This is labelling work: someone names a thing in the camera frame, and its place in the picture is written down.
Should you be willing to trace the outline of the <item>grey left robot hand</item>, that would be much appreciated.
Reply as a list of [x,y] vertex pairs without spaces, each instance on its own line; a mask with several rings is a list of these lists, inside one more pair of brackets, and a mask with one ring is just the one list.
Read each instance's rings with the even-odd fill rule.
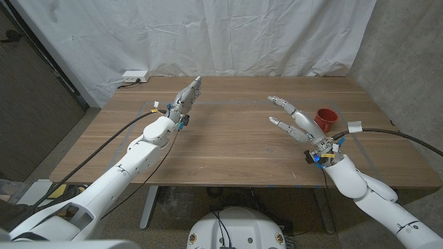
[[195,78],[186,88],[179,91],[167,112],[167,117],[177,123],[188,114],[200,95],[202,77]]

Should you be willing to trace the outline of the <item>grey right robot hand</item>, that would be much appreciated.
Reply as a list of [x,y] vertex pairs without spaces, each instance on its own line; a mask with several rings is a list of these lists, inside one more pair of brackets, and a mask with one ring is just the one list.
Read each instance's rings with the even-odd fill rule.
[[312,151],[304,151],[305,160],[308,164],[315,164],[315,166],[322,169],[331,167],[344,159],[341,152],[333,150],[332,138],[328,138],[318,124],[303,111],[298,110],[290,102],[278,96],[269,95],[267,99],[282,107],[293,118],[296,126],[288,125],[272,116],[269,121],[288,133],[294,140],[301,143],[308,142],[314,147]]

